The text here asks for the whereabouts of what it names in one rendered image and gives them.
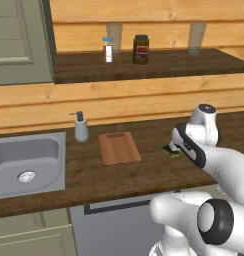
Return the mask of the wooden cutting board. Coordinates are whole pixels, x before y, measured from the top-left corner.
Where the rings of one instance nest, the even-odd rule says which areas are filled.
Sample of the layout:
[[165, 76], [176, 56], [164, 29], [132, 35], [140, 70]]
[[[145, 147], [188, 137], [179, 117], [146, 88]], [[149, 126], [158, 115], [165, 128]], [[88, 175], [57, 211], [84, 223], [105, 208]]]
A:
[[99, 134], [98, 139], [105, 166], [141, 161], [140, 153], [129, 131]]

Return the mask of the green and yellow sponge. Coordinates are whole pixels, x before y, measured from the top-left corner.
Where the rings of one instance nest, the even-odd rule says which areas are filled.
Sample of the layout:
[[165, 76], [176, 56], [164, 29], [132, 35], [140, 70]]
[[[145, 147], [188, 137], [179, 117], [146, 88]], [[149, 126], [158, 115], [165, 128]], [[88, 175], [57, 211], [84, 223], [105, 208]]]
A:
[[175, 146], [164, 145], [163, 150], [170, 158], [175, 158], [179, 156], [180, 149]]

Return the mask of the white soap dispenser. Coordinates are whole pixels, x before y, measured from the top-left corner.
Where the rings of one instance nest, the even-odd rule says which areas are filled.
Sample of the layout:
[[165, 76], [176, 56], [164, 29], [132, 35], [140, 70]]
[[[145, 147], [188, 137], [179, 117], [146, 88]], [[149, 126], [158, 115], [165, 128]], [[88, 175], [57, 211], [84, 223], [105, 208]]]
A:
[[86, 142], [89, 138], [87, 120], [83, 116], [82, 111], [74, 113], [76, 119], [74, 120], [74, 135], [78, 142]]

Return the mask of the spice jar with blue lid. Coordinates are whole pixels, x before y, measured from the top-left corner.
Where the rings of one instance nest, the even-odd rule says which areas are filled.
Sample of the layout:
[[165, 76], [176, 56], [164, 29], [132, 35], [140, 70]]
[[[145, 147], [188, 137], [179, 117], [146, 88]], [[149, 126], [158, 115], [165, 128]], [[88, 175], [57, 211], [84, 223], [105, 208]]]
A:
[[104, 62], [113, 62], [113, 38], [106, 36], [103, 38], [103, 51], [104, 51]]

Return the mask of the dark jar with red label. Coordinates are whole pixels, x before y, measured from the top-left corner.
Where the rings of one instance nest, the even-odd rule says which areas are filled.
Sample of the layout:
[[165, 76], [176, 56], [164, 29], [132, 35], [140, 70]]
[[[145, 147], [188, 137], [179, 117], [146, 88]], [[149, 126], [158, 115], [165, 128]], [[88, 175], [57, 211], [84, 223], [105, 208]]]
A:
[[147, 35], [136, 35], [133, 43], [133, 63], [144, 65], [148, 63], [149, 38]]

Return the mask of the grey steel sink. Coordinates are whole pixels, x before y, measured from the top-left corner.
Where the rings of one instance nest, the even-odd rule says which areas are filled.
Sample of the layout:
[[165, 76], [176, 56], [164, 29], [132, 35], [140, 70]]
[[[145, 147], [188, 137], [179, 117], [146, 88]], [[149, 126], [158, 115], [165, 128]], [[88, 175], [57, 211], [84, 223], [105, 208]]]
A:
[[65, 189], [66, 133], [0, 138], [0, 199]]

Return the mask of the grey dishwasher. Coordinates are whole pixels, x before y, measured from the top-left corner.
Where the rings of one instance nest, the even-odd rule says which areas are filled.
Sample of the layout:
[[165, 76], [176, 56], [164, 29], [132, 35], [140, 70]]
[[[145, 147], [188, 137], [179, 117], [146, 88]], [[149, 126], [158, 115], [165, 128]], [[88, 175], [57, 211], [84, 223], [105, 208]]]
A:
[[[94, 205], [150, 201], [153, 197], [155, 194]], [[153, 221], [149, 204], [92, 215], [84, 214], [85, 205], [70, 208], [78, 256], [148, 256], [161, 237], [163, 227]]]

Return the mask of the sage green drawer front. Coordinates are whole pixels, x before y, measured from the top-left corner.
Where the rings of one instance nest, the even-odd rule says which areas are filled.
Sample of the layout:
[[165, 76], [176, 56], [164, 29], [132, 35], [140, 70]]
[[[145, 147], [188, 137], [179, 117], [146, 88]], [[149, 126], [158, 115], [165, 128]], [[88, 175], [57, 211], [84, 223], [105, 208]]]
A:
[[0, 218], [0, 236], [59, 227], [70, 223], [70, 212], [66, 208], [4, 217]]

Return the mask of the sage green base cupboard door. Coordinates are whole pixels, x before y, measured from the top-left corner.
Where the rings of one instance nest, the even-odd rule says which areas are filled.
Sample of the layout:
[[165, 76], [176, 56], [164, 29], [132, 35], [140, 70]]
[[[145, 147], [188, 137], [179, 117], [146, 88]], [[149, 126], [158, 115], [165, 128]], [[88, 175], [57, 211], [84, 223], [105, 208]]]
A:
[[1, 236], [0, 256], [77, 256], [72, 225]]

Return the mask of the dark wooden wall shelf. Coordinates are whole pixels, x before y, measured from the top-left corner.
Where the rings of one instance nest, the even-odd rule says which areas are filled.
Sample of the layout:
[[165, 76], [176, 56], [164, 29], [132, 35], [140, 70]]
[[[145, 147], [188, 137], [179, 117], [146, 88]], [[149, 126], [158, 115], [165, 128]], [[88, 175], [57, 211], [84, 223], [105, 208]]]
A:
[[147, 64], [133, 63], [132, 52], [122, 52], [112, 63], [102, 53], [59, 54], [55, 84], [155, 79], [244, 73], [244, 61], [218, 49], [201, 49], [197, 56], [187, 50], [156, 50]]

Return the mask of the pale shelf bracket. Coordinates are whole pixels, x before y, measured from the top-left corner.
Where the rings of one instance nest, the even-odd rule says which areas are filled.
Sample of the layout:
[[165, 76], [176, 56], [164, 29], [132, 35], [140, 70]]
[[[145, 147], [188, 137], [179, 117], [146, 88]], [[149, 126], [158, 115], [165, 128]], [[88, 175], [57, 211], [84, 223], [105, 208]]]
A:
[[120, 22], [109, 22], [106, 24], [107, 35], [113, 38], [114, 54], [119, 55], [122, 41], [122, 24]]
[[204, 22], [192, 22], [190, 24], [188, 53], [197, 56], [200, 52], [205, 35], [206, 24]]

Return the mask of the sage green wall cupboard door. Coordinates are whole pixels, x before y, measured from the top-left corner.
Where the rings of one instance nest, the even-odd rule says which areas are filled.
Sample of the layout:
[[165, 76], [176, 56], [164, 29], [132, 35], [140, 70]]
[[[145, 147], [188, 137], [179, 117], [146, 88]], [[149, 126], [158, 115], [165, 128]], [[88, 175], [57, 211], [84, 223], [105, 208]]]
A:
[[0, 0], [0, 86], [54, 81], [50, 0]]

